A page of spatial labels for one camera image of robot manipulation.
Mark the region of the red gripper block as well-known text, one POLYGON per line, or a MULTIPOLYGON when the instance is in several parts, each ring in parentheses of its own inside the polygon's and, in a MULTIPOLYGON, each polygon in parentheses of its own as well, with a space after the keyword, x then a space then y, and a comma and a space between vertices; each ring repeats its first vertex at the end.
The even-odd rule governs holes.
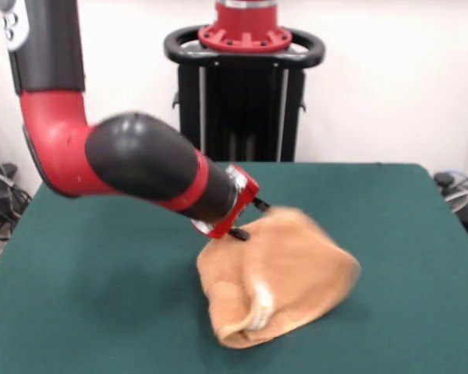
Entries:
POLYGON ((235 222, 239 215, 252 203, 259 211, 267 212, 271 205, 257 197, 259 185, 253 177, 237 164, 230 164, 225 169, 234 185, 235 199, 233 205, 222 220, 217 223, 207 223, 191 219, 192 225, 203 235, 209 238, 222 238, 230 235, 239 240, 249 240, 250 234, 242 228, 235 228, 235 222))

